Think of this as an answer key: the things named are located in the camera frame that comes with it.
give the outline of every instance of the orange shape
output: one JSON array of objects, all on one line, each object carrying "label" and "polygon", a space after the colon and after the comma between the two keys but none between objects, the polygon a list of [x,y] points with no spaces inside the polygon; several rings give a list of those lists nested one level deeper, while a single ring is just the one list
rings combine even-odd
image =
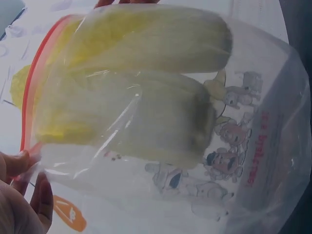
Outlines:
[{"label": "orange shape", "polygon": [[82,216],[81,211],[71,202],[54,195],[54,211],[60,218],[72,229],[77,232],[82,232],[87,221]]}]

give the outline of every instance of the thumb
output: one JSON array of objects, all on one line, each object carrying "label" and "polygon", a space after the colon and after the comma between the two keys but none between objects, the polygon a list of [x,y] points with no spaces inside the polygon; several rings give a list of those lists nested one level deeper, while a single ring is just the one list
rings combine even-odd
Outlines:
[{"label": "thumb", "polygon": [[30,158],[27,151],[22,151],[18,156],[0,153],[0,157],[5,162],[7,176],[16,177],[28,170]]}]

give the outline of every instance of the ziplock bag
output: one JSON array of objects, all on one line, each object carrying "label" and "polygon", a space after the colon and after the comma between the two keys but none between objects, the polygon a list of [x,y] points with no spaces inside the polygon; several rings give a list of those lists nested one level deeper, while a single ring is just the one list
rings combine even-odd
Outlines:
[{"label": "ziplock bag", "polygon": [[29,68],[22,115],[21,148],[52,180],[149,233],[277,233],[309,182],[299,57],[211,12],[135,4],[62,18]]}]

